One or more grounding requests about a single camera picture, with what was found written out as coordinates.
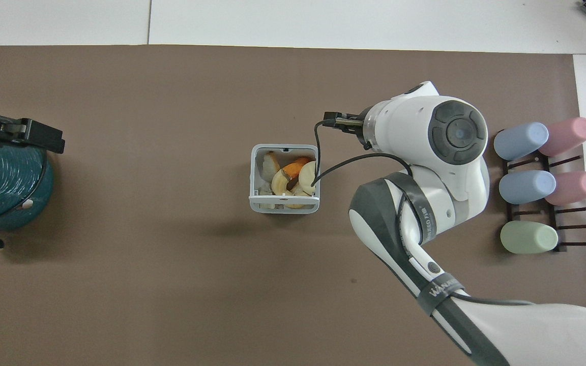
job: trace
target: brown mat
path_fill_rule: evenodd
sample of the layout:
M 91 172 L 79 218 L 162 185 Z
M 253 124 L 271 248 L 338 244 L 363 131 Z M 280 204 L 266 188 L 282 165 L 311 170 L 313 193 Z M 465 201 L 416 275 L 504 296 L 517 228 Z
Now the brown mat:
M 65 132 L 56 187 L 0 252 L 0 365 L 471 364 L 353 234 L 357 162 L 320 209 L 249 208 L 258 143 L 432 80 L 490 135 L 577 116 L 570 55 L 202 46 L 0 47 L 0 114 Z M 323 166 L 362 153 L 322 130 Z M 498 158 L 486 153 L 492 181 Z M 586 306 L 586 248 L 517 256 L 503 204 L 427 250 L 474 296 Z

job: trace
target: black cable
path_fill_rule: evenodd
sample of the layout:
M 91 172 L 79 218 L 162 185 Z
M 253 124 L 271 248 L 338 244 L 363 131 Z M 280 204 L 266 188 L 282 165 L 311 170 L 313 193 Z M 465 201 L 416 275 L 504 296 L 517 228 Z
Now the black cable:
M 471 297 L 469 295 L 458 294 L 458 292 L 453 292 L 451 296 L 462 299 L 463 301 L 475 302 L 475 303 L 485 303 L 488 305 L 503 305 L 503 306 L 523 306 L 523 305 L 535 305 L 530 301 L 525 300 L 495 300 L 495 299 L 481 299 L 480 297 Z
M 411 171 L 411 167 L 409 166 L 409 164 L 407 164 L 407 162 L 405 162 L 404 160 L 402 160 L 400 157 L 395 156 L 395 155 L 392 155 L 392 154 L 387 154 L 387 153 L 384 153 L 384 152 L 373 152 L 371 154 L 365 154 L 365 155 L 355 156 L 355 157 L 353 157 L 351 159 L 345 160 L 342 163 L 339 163 L 339 164 L 334 165 L 330 169 L 325 170 L 322 174 L 316 176 L 316 179 L 314 179 L 312 181 L 311 186 L 314 186 L 317 183 L 317 181 L 319 181 L 323 176 L 326 176 L 327 174 L 332 173 L 332 171 L 335 171 L 336 169 L 338 169 L 340 167 L 343 167 L 343 166 L 345 166 L 345 165 L 347 165 L 349 163 L 353 163 L 356 160 L 361 160 L 361 159 L 365 159 L 365 158 L 374 158 L 376 156 L 381 156 L 381 157 L 384 157 L 384 158 L 391 158 L 393 160 L 398 161 L 407 170 L 408 175 L 409 176 L 413 176 L 413 172 Z
M 365 158 L 374 158 L 377 156 L 381 156 L 383 158 L 391 158 L 393 160 L 396 160 L 397 162 L 399 162 L 400 164 L 402 164 L 402 166 L 406 169 L 407 173 L 409 176 L 413 176 L 413 171 L 411 170 L 410 165 L 405 162 L 402 158 L 392 155 L 392 154 L 387 154 L 384 152 L 373 152 L 371 154 L 365 154 L 365 155 L 359 155 L 359 156 L 355 156 L 354 158 L 345 160 L 342 163 L 336 164 L 333 167 L 331 167 L 330 169 L 327 169 L 326 171 L 324 171 L 322 174 L 319 174 L 320 172 L 320 138 L 318 136 L 318 127 L 320 127 L 321 125 L 323 125 L 324 123 L 326 123 L 328 120 L 321 120 L 320 122 L 316 123 L 316 125 L 313 128 L 313 134 L 316 137 L 316 147 L 318 148 L 318 158 L 316 159 L 316 178 L 312 181 L 311 186 L 315 186 L 316 183 L 325 175 L 332 173 L 332 171 L 335 171 L 336 169 L 345 166 L 351 162 L 355 162 L 356 160 L 360 160 L 360 159 L 365 159 Z
M 316 123 L 316 126 L 313 128 L 313 134 L 316 135 L 316 147 L 318 148 L 318 159 L 316 160 L 316 174 L 314 176 L 318 176 L 320 172 L 320 138 L 318 137 L 318 127 L 323 125 L 324 120 Z M 314 180 L 311 186 L 316 185 L 316 181 Z

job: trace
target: cup rack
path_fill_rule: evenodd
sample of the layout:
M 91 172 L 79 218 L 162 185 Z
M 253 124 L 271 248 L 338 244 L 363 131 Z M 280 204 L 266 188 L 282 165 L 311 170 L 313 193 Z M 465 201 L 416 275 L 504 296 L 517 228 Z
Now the cup rack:
M 551 173 L 551 169 L 562 164 L 567 164 L 570 162 L 574 162 L 576 160 L 581 159 L 582 156 L 574 156 L 572 158 L 560 160 L 558 162 L 551 163 L 549 161 L 549 157 L 540 153 L 539 151 L 535 151 L 534 153 L 525 156 L 518 162 L 510 162 L 508 160 L 503 160 L 502 168 L 503 168 L 503 175 L 510 173 L 511 169 L 516 167 L 520 167 L 527 164 L 539 164 L 541 169 Z M 535 201 L 538 206 L 542 207 L 539 210 L 521 210 L 519 204 L 511 204 L 505 202 L 506 205 L 506 218 L 508 222 L 513 220 L 518 220 L 521 216 L 530 216 L 530 215 L 538 215 L 538 214 L 547 214 L 548 222 L 547 225 L 554 228 L 556 231 L 561 230 L 575 230 L 575 229 L 586 229 L 586 224 L 581 225 L 558 225 L 558 215 L 567 214 L 571 212 L 580 212 L 586 211 L 586 207 L 578 207 L 578 208 L 561 208 L 553 206 L 546 201 L 546 199 L 540 199 L 539 201 Z M 568 246 L 586 246 L 586 241 L 558 241 L 558 245 L 553 248 L 554 252 L 566 252 Z

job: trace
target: plastic cup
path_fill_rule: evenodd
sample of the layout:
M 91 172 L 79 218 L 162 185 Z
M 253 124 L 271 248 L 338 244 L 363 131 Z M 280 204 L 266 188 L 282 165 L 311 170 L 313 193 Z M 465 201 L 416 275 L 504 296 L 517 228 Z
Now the plastic cup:
M 524 204 L 542 199 L 555 191 L 555 178 L 547 171 L 510 173 L 499 182 L 499 192 L 506 202 Z
M 498 132 L 494 150 L 503 160 L 515 160 L 540 148 L 548 140 L 548 129 L 539 122 L 525 123 Z
M 558 245 L 558 233 L 543 223 L 508 222 L 501 229 L 501 243 L 515 254 L 544 253 Z
M 539 148 L 546 156 L 560 155 L 586 141 L 586 118 L 570 118 L 547 128 L 548 141 Z
M 556 174 L 555 181 L 555 191 L 546 196 L 546 201 L 553 206 L 586 200 L 586 171 Z

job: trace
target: white robotic arm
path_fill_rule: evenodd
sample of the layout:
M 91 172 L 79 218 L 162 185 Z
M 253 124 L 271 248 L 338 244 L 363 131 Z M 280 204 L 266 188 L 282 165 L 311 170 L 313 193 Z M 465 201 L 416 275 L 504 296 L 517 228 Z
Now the white robotic arm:
M 421 246 L 486 205 L 490 184 L 482 153 L 488 133 L 474 106 L 439 96 L 425 82 L 358 116 L 334 115 L 335 122 L 324 125 L 410 164 L 410 171 L 360 186 L 349 219 L 361 241 L 472 361 L 586 365 L 586 308 L 470 297 Z

